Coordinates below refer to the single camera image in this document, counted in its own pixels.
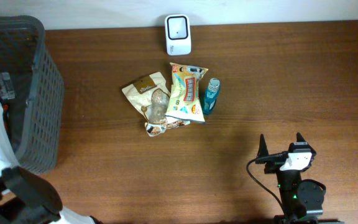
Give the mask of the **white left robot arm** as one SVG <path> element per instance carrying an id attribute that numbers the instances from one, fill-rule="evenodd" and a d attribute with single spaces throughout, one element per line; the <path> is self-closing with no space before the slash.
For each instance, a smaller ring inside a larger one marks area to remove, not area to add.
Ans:
<path id="1" fill-rule="evenodd" d="M 64 207 L 49 182 L 20 167 L 7 135 L 5 117 L 0 97 L 0 223 L 97 224 L 95 217 Z"/>

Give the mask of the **beige brown snack pouch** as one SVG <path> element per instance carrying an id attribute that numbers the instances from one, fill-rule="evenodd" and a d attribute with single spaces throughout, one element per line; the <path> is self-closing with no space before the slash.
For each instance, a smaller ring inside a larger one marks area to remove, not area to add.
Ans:
<path id="1" fill-rule="evenodd" d="M 166 79 L 160 72 L 139 78 L 124 87 L 122 92 L 131 105 L 145 118 L 145 130 L 150 137 L 191 123 L 166 116 L 170 91 L 166 87 Z"/>

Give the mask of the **blue liquid bottle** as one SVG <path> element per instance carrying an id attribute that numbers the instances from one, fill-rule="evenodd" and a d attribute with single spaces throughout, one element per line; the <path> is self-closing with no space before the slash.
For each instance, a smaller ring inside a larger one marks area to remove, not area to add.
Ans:
<path id="1" fill-rule="evenodd" d="M 216 100 L 220 91 L 220 81 L 217 78 L 210 79 L 204 94 L 203 114 L 209 115 L 214 110 Z"/>

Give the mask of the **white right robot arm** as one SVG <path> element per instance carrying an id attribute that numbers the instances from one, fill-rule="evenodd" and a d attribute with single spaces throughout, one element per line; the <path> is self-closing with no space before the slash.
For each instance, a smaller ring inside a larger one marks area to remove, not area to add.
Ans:
<path id="1" fill-rule="evenodd" d="M 280 196 L 277 198 L 283 215 L 276 215 L 274 223 L 340 223 L 339 220 L 320 220 L 326 186 L 312 179 L 302 179 L 301 173 L 311 167 L 316 151 L 300 133 L 287 151 L 270 154 L 265 138 L 260 136 L 256 164 L 263 164 L 265 174 L 274 174 Z"/>

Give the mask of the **yellow chip bag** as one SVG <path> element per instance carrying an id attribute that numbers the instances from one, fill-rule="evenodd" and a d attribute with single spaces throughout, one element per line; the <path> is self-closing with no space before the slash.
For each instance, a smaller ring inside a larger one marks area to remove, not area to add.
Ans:
<path id="1" fill-rule="evenodd" d="M 197 123 L 205 123 L 199 96 L 200 80 L 207 68 L 194 65 L 172 66 L 172 87 L 166 116 Z"/>

